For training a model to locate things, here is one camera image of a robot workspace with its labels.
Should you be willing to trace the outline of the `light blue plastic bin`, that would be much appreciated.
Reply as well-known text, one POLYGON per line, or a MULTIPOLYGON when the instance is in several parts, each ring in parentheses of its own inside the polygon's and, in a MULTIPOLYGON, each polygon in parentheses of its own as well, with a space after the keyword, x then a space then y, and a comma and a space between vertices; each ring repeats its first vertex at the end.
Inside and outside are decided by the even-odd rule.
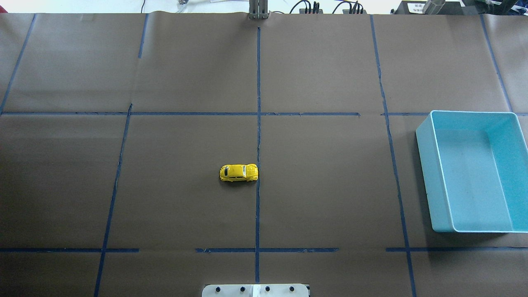
POLYGON ((415 136, 434 231, 527 232, 527 145, 515 113, 433 110, 415 136))

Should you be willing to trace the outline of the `black box with label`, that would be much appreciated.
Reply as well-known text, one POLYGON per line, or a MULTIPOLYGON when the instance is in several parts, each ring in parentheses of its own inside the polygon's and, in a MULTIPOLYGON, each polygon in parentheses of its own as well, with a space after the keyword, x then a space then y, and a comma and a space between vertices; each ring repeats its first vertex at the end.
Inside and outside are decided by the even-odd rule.
POLYGON ((460 1, 447 0, 402 0, 393 15, 464 15, 460 1))

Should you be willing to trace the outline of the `aluminium frame post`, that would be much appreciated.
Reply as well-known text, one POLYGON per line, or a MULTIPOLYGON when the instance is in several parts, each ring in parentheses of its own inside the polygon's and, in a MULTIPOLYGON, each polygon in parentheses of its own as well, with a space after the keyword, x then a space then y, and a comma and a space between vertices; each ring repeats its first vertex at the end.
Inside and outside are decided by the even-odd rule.
POLYGON ((249 19, 268 19, 268 0, 249 0, 249 19))

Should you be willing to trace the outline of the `yellow beetle toy car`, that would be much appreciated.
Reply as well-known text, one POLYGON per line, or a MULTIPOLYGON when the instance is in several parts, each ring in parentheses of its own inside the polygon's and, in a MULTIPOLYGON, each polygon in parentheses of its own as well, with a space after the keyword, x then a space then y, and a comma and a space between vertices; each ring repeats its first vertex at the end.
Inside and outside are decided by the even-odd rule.
POLYGON ((259 169, 256 164, 226 164, 219 170, 219 179, 253 182, 259 179, 259 169))

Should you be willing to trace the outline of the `white mounting base plate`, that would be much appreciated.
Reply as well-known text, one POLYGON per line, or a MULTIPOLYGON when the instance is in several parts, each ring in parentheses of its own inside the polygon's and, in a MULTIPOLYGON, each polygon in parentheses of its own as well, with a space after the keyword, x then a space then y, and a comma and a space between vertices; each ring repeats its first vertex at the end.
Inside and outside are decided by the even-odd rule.
POLYGON ((202 290, 202 297, 309 297, 308 285, 285 284, 211 284, 202 290))

